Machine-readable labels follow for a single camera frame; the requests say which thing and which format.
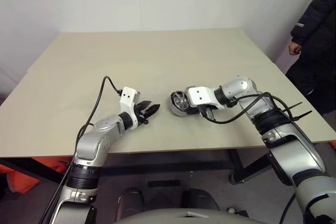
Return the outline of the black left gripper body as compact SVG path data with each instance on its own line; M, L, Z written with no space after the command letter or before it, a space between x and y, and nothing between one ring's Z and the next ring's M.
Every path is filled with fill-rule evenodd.
M144 116L144 110L145 109L139 109L138 104L134 106L134 113L136 115L137 121L138 121L138 126L142 124L148 124L148 120Z

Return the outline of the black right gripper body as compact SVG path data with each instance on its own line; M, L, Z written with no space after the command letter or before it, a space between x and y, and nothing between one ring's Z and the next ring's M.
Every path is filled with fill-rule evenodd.
M209 118L211 120L215 119L213 111L218 109L216 106L209 105L209 104L201 104L201 105L198 105L197 108L202 117Z

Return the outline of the person's bare hand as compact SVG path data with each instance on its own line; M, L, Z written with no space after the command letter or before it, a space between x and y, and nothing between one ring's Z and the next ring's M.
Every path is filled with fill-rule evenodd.
M291 41L288 45L289 54L292 56L300 54L301 50L302 50L302 46L293 41Z

